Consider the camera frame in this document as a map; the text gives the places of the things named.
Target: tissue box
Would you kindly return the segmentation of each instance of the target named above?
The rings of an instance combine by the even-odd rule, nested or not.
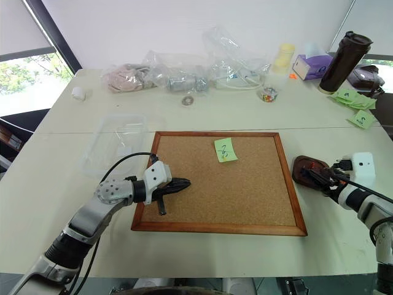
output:
[[[318,55],[306,58],[306,55],[298,55],[292,69],[303,80],[322,78],[332,62],[330,55]]]

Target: clear plastic bag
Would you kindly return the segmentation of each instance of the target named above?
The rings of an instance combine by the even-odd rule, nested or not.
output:
[[[203,57],[150,51],[143,63],[150,67],[145,80],[170,92],[203,93],[209,88]]]
[[[269,70],[266,58],[243,50],[222,27],[203,33],[203,43],[211,59],[209,79],[216,88],[257,89]]]
[[[154,87],[152,82],[145,80],[149,70],[145,65],[125,63],[105,70],[101,80],[113,93],[138,91]]]

